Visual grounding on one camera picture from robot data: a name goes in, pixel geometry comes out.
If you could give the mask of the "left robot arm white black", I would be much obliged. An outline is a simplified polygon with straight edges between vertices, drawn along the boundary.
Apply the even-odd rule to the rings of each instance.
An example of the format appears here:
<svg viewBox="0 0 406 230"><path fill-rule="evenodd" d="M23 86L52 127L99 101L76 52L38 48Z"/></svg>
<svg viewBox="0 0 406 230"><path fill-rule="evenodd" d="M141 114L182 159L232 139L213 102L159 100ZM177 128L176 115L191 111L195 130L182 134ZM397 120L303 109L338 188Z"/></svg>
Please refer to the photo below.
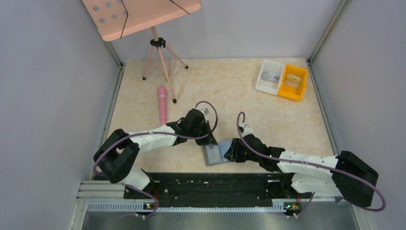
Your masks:
<svg viewBox="0 0 406 230"><path fill-rule="evenodd" d="M172 147L193 139L198 146L217 145L210 122L202 110L191 109L178 121L139 133L115 130L94 154L95 169L100 169L112 184L125 184L135 188L142 198L153 194L151 178L134 162L138 154L161 147Z"/></svg>

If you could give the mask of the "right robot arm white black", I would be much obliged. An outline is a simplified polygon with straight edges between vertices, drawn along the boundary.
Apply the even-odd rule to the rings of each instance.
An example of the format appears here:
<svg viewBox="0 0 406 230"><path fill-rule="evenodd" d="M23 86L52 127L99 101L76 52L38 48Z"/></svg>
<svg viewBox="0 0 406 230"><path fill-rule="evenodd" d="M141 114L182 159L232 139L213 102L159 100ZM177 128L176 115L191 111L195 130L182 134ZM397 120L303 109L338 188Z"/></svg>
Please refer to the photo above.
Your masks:
<svg viewBox="0 0 406 230"><path fill-rule="evenodd" d="M350 151L328 157L305 155L268 147L253 134L233 139L224 157L237 163L254 161L269 172L288 174L281 182L286 197L297 193L329 194L363 208L372 205L375 193L367 183L376 186L379 177L376 170Z"/></svg>

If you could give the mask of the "grey-green leather card holder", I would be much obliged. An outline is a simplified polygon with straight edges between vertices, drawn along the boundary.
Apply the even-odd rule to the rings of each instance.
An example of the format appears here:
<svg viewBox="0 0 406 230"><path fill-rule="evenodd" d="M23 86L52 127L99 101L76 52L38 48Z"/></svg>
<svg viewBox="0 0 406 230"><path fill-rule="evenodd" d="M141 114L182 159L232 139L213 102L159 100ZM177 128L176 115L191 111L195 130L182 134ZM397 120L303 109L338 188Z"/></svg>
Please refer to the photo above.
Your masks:
<svg viewBox="0 0 406 230"><path fill-rule="evenodd" d="M203 158L205 165L214 166L230 162L230 160L225 157L225 154L231 149L231 146L231 140L219 142L217 145L203 146Z"/></svg>

